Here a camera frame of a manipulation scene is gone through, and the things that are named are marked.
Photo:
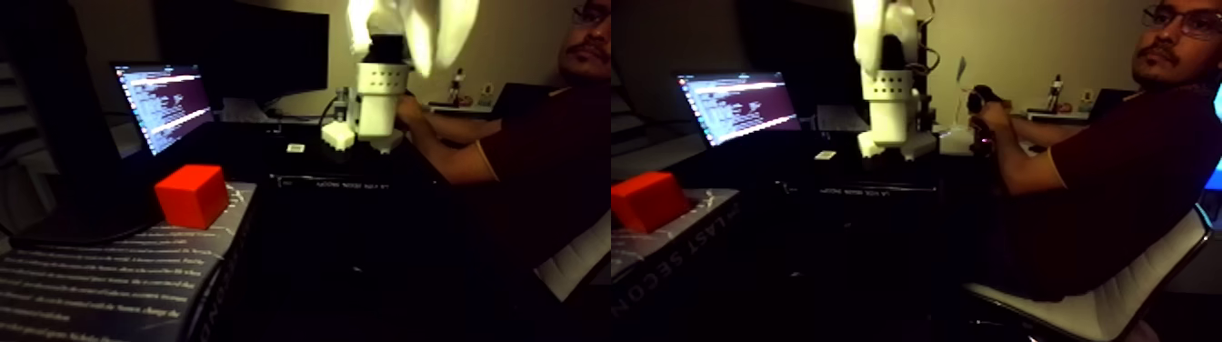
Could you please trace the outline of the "person's left hand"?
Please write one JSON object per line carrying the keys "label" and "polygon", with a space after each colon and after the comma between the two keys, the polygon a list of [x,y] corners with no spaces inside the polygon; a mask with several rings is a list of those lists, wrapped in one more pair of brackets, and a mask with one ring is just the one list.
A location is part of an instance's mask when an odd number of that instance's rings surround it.
{"label": "person's left hand", "polygon": [[967,112],[978,131],[990,131],[995,125],[1008,120],[1011,103],[998,96],[991,86],[974,86],[967,96]]}

